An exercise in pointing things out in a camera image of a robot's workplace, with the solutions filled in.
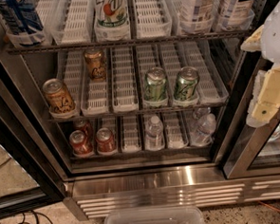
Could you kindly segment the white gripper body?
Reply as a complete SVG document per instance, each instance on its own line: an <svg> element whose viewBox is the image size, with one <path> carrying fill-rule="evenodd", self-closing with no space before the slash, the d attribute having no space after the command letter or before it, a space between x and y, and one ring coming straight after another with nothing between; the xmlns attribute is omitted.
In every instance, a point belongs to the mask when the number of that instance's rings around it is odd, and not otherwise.
<svg viewBox="0 0 280 224"><path fill-rule="evenodd" d="M280 0L267 17L260 39L262 56L280 64Z"/></svg>

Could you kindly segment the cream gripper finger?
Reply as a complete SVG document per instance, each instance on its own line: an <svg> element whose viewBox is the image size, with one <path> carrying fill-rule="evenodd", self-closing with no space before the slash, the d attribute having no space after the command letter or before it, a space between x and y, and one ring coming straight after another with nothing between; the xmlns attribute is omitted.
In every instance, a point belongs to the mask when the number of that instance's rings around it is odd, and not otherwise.
<svg viewBox="0 0 280 224"><path fill-rule="evenodd" d="M245 41L242 42L241 50L247 52L255 52L260 51L262 46L260 44L261 36L263 33L264 26L261 25L258 29L252 34L251 37L247 38Z"/></svg>
<svg viewBox="0 0 280 224"><path fill-rule="evenodd" d="M257 72L252 93L246 124L257 128L269 123L280 109L280 64Z"/></svg>

